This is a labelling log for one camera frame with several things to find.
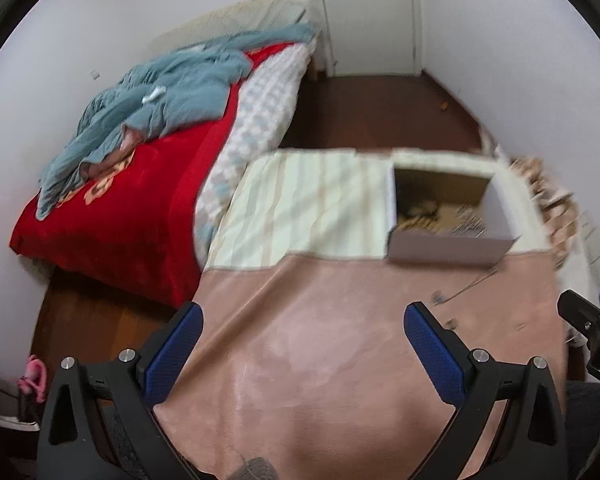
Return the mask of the pink toy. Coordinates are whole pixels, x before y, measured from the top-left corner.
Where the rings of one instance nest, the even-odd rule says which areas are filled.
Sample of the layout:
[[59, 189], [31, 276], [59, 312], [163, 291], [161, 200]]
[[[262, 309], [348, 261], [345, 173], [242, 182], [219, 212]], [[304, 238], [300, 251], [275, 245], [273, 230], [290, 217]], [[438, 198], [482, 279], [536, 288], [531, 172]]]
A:
[[36, 404], [42, 404], [46, 398], [47, 368], [37, 356], [29, 356], [23, 375], [18, 379], [19, 391]]

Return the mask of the striped cream mattress pad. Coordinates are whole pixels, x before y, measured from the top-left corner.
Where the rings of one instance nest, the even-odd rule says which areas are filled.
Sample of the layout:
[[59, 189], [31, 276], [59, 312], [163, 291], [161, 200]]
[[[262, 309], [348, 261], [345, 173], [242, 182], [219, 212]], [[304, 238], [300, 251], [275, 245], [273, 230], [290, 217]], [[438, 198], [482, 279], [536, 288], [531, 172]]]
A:
[[327, 259], [385, 258], [388, 175], [393, 168], [493, 178], [517, 237], [511, 251], [550, 248], [528, 186], [493, 159], [419, 150], [390, 155], [278, 150], [247, 167], [212, 238], [204, 267], [270, 268], [290, 252]]

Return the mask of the pink table cloth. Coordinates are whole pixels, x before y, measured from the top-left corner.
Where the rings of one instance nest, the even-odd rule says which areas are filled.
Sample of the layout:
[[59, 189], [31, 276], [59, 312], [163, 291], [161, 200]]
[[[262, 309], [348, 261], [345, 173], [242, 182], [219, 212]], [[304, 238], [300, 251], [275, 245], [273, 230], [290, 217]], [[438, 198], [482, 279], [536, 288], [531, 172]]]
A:
[[404, 479], [453, 411], [403, 331], [405, 308], [435, 294], [448, 300], [432, 313], [468, 347], [511, 363], [542, 356], [564, 384], [566, 329], [545, 252], [508, 256], [495, 272], [289, 255], [204, 274], [204, 331], [158, 421], [221, 479], [250, 458], [282, 479]]

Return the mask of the checkered brown cloth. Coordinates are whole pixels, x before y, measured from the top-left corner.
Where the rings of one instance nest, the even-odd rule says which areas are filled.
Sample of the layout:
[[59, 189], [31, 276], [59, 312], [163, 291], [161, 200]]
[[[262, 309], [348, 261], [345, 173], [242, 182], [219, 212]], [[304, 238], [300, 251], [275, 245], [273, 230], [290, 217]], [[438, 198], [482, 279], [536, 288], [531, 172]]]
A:
[[526, 181], [539, 208], [556, 268], [561, 268], [578, 234], [579, 208], [573, 194], [553, 179], [540, 158], [517, 157], [509, 168]]

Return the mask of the white door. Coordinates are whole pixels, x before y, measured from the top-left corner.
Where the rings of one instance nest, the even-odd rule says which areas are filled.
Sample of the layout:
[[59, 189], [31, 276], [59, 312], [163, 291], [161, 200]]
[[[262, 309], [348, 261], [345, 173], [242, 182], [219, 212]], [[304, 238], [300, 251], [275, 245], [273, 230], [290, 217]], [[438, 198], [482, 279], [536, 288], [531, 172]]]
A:
[[329, 76], [417, 76], [420, 0], [316, 0]]

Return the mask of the teal blue quilt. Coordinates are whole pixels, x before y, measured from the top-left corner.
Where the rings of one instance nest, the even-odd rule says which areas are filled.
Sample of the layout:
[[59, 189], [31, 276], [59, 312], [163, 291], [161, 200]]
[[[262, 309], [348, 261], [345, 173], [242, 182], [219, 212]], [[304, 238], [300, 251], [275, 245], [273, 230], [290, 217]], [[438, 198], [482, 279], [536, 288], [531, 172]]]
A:
[[85, 107], [76, 133], [40, 179], [35, 218], [46, 219], [60, 200], [91, 179], [91, 170], [110, 165], [114, 153], [222, 118], [230, 89], [256, 65], [248, 58], [249, 51], [306, 44], [315, 34], [309, 23], [250, 30], [204, 40], [134, 66]]

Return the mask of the white power strip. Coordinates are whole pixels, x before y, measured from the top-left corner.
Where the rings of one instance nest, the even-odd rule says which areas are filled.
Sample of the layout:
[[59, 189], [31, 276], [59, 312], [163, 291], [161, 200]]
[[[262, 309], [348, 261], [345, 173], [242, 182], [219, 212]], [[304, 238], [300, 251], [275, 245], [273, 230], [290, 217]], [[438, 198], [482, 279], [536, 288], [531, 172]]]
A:
[[588, 266], [600, 288], [600, 228], [587, 210], [580, 213], [579, 224]]

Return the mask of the checkered white mattress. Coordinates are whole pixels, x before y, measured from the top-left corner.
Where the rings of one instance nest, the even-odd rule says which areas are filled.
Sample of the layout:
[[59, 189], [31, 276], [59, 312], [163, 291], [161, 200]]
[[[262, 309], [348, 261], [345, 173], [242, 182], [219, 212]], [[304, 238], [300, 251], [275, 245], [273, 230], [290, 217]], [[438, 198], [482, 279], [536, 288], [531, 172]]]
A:
[[284, 47], [255, 67], [240, 87], [233, 127], [196, 201], [193, 239], [201, 268], [247, 166], [282, 142], [315, 47], [315, 40]]

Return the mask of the red blanket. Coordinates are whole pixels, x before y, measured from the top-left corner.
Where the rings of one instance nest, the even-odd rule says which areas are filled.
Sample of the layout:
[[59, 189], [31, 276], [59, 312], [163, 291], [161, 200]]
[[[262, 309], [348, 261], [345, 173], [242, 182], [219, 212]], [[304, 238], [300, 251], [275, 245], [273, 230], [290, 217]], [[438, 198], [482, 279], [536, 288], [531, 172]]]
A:
[[[247, 55], [257, 67], [291, 45]], [[91, 170], [91, 179], [42, 221], [35, 218], [35, 196], [20, 214], [10, 248], [165, 306], [192, 299], [202, 270], [194, 251], [196, 201], [233, 127], [246, 79], [230, 89], [222, 118], [114, 153], [110, 165]]]

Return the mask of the white cardboard box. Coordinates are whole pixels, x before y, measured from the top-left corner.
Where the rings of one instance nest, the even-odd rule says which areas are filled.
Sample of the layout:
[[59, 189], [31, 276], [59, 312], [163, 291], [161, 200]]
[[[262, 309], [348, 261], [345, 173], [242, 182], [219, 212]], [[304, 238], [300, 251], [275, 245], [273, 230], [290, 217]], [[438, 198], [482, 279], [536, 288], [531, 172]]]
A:
[[[439, 202], [437, 219], [405, 219], [396, 184], [425, 183]], [[398, 263], [496, 266], [520, 237], [502, 180], [460, 170], [393, 166], [387, 176], [387, 257]]]

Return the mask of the black item in box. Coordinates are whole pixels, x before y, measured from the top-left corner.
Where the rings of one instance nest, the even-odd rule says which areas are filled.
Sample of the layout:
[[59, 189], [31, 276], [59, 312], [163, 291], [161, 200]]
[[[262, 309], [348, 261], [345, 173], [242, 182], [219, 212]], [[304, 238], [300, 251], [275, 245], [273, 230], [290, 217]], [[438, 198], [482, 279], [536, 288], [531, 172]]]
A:
[[400, 181], [396, 184], [396, 210], [405, 219], [437, 219], [439, 202], [425, 183]]

